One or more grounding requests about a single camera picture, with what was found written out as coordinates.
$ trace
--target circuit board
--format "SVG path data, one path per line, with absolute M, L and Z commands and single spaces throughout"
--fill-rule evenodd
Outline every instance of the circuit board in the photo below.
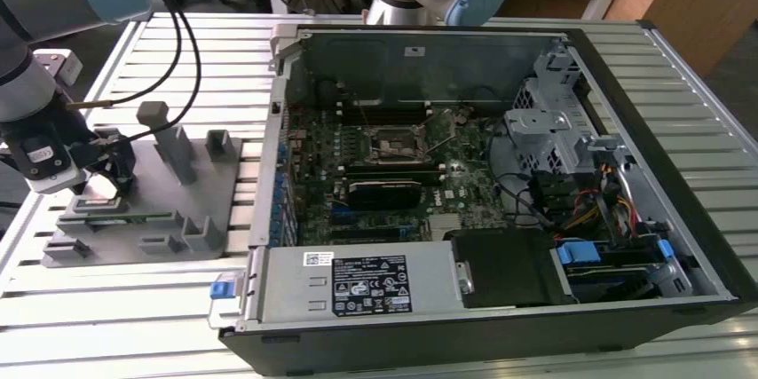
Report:
M 507 225 L 486 158 L 493 120 L 466 117 L 465 107 L 431 107 L 426 113 L 418 125 L 353 126 L 342 123 L 338 110 L 294 108 L 289 135 L 299 245 L 430 241 L 429 219 L 449 214 L 458 216 L 461 228 Z M 418 165 L 426 175 L 417 176 L 431 177 L 418 204 L 351 209 L 346 168 L 373 167 L 375 181 L 385 168 L 397 177 L 398 164 Z

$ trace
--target aluminum table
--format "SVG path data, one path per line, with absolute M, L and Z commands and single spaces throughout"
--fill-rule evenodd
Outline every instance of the aluminum table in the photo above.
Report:
M 193 263 L 50 270 L 43 248 L 70 195 L 31 194 L 0 242 L 0 377 L 259 377 L 207 325 L 209 285 L 243 269 L 253 220 L 258 157 L 273 74 L 269 35 L 298 16 L 189 14 L 203 51 L 205 80 L 185 118 L 190 137 L 230 129 L 246 139 L 227 256 Z M 354 22 L 327 17 L 318 22 Z M 674 163 L 758 277 L 758 146 L 656 30 L 634 22 L 495 20 L 493 26 L 584 28 Z M 174 57 L 173 20 L 157 14 L 132 23 L 92 86 L 88 99 L 120 98 L 150 86 Z M 194 85 L 185 40 L 182 64 L 159 91 L 178 113 Z M 94 126 L 132 134 L 139 102 L 88 113 Z M 602 117 L 609 129 L 609 117 Z M 401 368 L 357 378 L 753 377 L 758 370 L 756 313 L 682 329 L 632 351 Z

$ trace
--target gray floor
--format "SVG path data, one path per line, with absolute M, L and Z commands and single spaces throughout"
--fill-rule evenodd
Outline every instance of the gray floor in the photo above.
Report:
M 155 10 L 163 6 L 155 4 Z M 187 12 L 263 12 L 254 0 L 233 0 L 221 4 L 218 0 L 186 0 Z M 78 35 L 47 43 L 47 47 L 71 49 L 84 64 L 84 71 L 71 91 L 74 99 L 83 99 L 98 77 L 100 67 L 111 54 L 123 26 L 96 28 Z M 721 60 L 717 69 L 706 78 L 721 101 L 732 110 L 742 125 L 758 138 L 758 27 L 745 33 L 732 52 Z M 27 184 L 16 172 L 0 164 L 0 200 L 22 202 L 27 196 Z M 0 235 L 14 219 L 14 211 L 0 209 Z

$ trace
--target barcode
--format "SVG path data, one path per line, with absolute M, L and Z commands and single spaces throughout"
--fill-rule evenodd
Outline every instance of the barcode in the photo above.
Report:
M 306 252 L 303 253 L 305 266 L 325 266 L 333 264 L 334 252 Z

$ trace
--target label sticker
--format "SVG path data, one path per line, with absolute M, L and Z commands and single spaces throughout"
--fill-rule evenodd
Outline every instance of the label sticker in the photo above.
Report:
M 333 264 L 334 252 L 303 253 L 303 266 L 325 266 Z
M 407 57 L 423 57 L 427 55 L 427 48 L 423 46 L 407 46 L 406 56 Z
M 52 146 L 46 146 L 35 151 L 30 151 L 27 157 L 32 163 L 40 163 L 44 160 L 52 159 L 54 154 Z
M 331 278 L 338 317 L 414 311 L 406 256 L 333 259 Z

